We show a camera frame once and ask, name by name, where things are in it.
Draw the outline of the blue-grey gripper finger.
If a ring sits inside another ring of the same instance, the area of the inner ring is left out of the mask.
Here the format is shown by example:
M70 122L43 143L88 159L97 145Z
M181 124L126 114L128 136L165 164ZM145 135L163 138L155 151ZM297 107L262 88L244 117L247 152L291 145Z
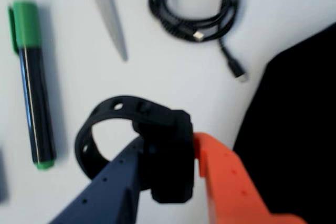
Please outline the blue-grey gripper finger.
M135 138L51 223L136 223L142 149Z

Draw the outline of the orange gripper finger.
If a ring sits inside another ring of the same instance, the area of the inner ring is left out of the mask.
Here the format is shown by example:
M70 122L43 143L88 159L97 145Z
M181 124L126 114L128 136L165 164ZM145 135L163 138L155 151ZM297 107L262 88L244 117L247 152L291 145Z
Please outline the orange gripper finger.
M240 157L209 134L194 133L199 174L205 178L210 223L304 223L294 214L273 214Z

